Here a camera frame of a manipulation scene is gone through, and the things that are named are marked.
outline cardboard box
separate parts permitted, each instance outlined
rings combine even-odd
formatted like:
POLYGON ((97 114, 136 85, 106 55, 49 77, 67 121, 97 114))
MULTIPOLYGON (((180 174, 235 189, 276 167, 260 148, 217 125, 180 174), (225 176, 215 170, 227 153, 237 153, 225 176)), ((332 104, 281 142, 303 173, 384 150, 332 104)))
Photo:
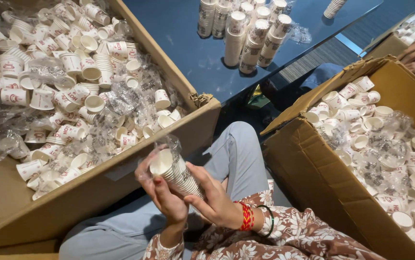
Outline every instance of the cardboard box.
POLYGON ((363 59, 377 59, 383 58, 387 55, 399 56, 404 50, 406 50, 409 46, 404 43, 399 37, 397 37, 394 34, 394 31, 411 16, 413 15, 408 15, 396 25, 388 29, 385 33, 374 39, 368 46, 366 46, 364 50, 361 51, 362 53, 369 48, 372 49, 366 53, 365 56, 363 56, 363 59))
POLYGON ((326 93, 364 75, 381 94, 376 105, 401 110, 415 122, 415 75, 392 56, 361 60, 300 97, 261 133, 284 125, 266 140, 265 160, 302 208, 386 259, 415 260, 415 244, 303 116, 326 93))
MULTIPOLYGON (((51 2, 12 0, 12 3, 35 6, 40 10, 51 2)), ((94 170, 84 174, 42 198, 32 201, 34 194, 19 177, 15 165, 19 162, 7 158, 0 163, 0 247, 24 244, 23 246, 4 248, 0 252, 12 254, 53 253, 53 246, 78 222, 94 216, 96 213, 123 198, 140 187, 133 171, 138 160, 153 149, 153 141, 172 133, 179 137, 182 155, 187 155, 201 146, 211 143, 214 128, 220 111, 220 103, 207 99, 203 106, 195 100, 197 93, 180 70, 161 50, 141 23, 129 11, 121 0, 109 0, 108 4, 126 19, 133 29, 136 42, 140 43, 153 61, 164 71, 181 94, 186 109, 191 112, 177 123, 156 133, 135 147, 100 164, 94 170), (52 240, 49 246, 42 243, 28 243, 52 240)))

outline brown floral top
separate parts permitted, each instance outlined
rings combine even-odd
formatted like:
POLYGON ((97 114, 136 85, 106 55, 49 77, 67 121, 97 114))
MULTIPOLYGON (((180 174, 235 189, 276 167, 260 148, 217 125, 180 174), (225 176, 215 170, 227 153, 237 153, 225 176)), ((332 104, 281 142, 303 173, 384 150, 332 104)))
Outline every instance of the brown floral top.
MULTIPOLYGON (((259 234, 212 225, 193 249, 191 260, 383 260, 349 236, 338 232, 316 217, 312 210, 273 206, 272 192, 259 192, 243 198, 251 207, 267 205, 273 211, 274 227, 268 238, 272 216, 265 208, 264 225, 259 234)), ((183 239, 173 248, 164 248, 155 235, 143 260, 180 260, 183 239)))

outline green bangle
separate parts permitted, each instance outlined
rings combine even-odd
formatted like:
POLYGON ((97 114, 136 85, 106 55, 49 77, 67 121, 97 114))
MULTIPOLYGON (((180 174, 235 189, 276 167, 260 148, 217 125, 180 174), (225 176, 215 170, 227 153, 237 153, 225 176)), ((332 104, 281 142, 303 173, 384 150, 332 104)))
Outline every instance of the green bangle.
POLYGON ((265 205, 260 205, 260 206, 257 206, 257 207, 258 208, 266 208, 268 210, 268 212, 270 212, 270 216, 272 217, 272 226, 270 227, 270 231, 268 232, 268 234, 265 236, 265 237, 269 237, 272 234, 272 231, 273 231, 273 225, 274 225, 274 222, 275 222, 275 217, 273 216, 273 212, 272 212, 272 210, 270 210, 269 207, 267 207, 265 205))

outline blue table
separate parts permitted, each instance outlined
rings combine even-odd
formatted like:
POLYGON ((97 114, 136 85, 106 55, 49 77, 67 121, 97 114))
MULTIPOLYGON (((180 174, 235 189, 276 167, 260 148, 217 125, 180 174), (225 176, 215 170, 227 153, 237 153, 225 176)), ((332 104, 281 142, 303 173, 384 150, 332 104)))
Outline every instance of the blue table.
POLYGON ((312 42, 300 44, 288 40, 280 47, 270 66, 257 67, 256 73, 245 75, 238 68, 223 65, 222 39, 212 36, 201 39, 198 36, 199 0, 123 1, 196 91, 213 94, 222 105, 312 51, 383 2, 348 0, 334 19, 327 19, 323 12, 330 0, 297 0, 290 16, 309 29, 312 42))

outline sleeve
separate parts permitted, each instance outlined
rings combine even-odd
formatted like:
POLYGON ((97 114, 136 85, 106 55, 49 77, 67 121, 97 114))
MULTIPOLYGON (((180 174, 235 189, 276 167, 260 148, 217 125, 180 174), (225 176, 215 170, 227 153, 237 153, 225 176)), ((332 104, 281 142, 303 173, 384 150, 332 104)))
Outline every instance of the sleeve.
MULTIPOLYGON (((310 209, 299 212, 295 208, 269 208, 273 213, 274 225, 268 238, 277 246, 291 245, 328 260, 384 260, 348 235, 329 227, 310 209)), ((260 209, 265 221, 259 234, 265 236, 272 226, 272 216, 267 209, 260 209)))
POLYGON ((183 237, 178 245, 173 248, 165 248, 159 242, 159 235, 156 234, 150 240, 148 247, 146 248, 145 254, 142 257, 142 260, 181 260, 184 242, 183 237))

